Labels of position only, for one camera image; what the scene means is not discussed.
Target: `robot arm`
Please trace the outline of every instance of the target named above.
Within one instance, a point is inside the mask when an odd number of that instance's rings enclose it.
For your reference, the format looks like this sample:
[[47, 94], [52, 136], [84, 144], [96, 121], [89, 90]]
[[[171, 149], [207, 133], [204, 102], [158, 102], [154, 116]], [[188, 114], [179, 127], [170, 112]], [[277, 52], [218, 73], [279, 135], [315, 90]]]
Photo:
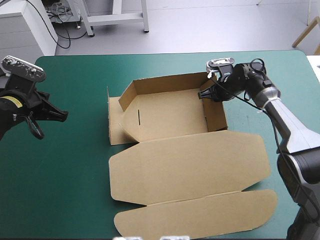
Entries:
[[234, 67], [233, 63], [232, 58], [206, 63], [208, 78], [212, 74], [219, 74], [219, 78], [213, 86], [199, 92], [199, 98], [222, 102], [245, 92], [270, 117], [282, 138], [277, 151], [279, 173], [300, 206], [287, 239], [320, 240], [320, 135], [306, 128], [282, 103], [281, 93], [268, 78], [261, 59]]
[[13, 56], [6, 56], [1, 64], [10, 77], [5, 88], [0, 89], [0, 140], [23, 121], [36, 138], [43, 139], [37, 120], [64, 122], [68, 112], [53, 106], [48, 93], [37, 91], [36, 83], [46, 79], [42, 68]]

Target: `white floor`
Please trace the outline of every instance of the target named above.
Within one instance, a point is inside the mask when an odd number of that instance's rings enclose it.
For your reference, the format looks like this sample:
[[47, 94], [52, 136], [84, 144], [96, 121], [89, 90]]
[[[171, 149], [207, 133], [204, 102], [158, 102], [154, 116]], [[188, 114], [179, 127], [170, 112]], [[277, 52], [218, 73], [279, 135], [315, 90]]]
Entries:
[[[142, 23], [96, 26], [95, 37], [73, 40], [69, 49], [57, 47], [56, 55], [154, 54], [291, 50], [306, 28], [307, 0], [148, 0], [150, 32]], [[92, 15], [110, 11], [110, 1], [86, 0]], [[140, 0], [123, 0], [125, 12], [141, 8]], [[311, 18], [317, 15], [312, 3]], [[68, 24], [71, 37], [80, 36]], [[66, 36], [64, 29], [56, 30]], [[298, 46], [313, 55], [320, 40], [316, 27]], [[68, 41], [60, 38], [61, 45]]]

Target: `yellow tape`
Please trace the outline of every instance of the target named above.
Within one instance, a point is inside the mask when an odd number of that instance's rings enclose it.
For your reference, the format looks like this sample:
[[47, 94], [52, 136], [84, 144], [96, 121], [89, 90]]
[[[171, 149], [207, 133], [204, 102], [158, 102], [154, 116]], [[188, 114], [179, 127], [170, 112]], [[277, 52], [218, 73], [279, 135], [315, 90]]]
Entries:
[[0, 97], [0, 99], [7, 99], [7, 100], [13, 102], [18, 109], [22, 108], [22, 106], [23, 106], [22, 103], [13, 96], [2, 96], [2, 97]]

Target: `cardboard box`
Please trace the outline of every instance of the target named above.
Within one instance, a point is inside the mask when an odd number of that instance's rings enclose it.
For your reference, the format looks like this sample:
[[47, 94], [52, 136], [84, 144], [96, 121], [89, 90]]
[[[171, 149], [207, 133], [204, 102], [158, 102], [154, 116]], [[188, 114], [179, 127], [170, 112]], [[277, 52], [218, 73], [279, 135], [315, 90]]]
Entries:
[[212, 83], [205, 72], [141, 79], [108, 98], [111, 144], [139, 142], [109, 160], [112, 198], [145, 205], [115, 216], [122, 236], [247, 231], [275, 211], [274, 191], [243, 191], [270, 175], [264, 142], [225, 130], [222, 103], [198, 99]]
[[121, 97], [109, 97], [111, 145], [227, 129], [221, 102], [199, 100], [213, 84], [206, 72], [134, 80]]

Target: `green tabletop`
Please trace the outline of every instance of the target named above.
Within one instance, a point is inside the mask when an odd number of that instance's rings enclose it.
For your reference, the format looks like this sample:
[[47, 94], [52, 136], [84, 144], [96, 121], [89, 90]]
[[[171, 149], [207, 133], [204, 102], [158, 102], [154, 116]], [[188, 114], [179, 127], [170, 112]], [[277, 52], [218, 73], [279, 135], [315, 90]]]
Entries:
[[[41, 57], [36, 64], [47, 79], [38, 89], [50, 93], [51, 102], [69, 116], [64, 123], [39, 122], [43, 140], [22, 123], [0, 142], [0, 238], [118, 236], [115, 214], [137, 205], [110, 196], [108, 160], [131, 145], [110, 146], [107, 86], [115, 97], [134, 79], [202, 72], [206, 61], [223, 57], [236, 63], [264, 59], [282, 101], [307, 127], [320, 132], [320, 85], [300, 51]], [[237, 99], [225, 102], [224, 108], [229, 130], [263, 137], [272, 174], [251, 189], [275, 190], [278, 205], [262, 227], [219, 238], [285, 238], [298, 206], [277, 170], [270, 120]]]

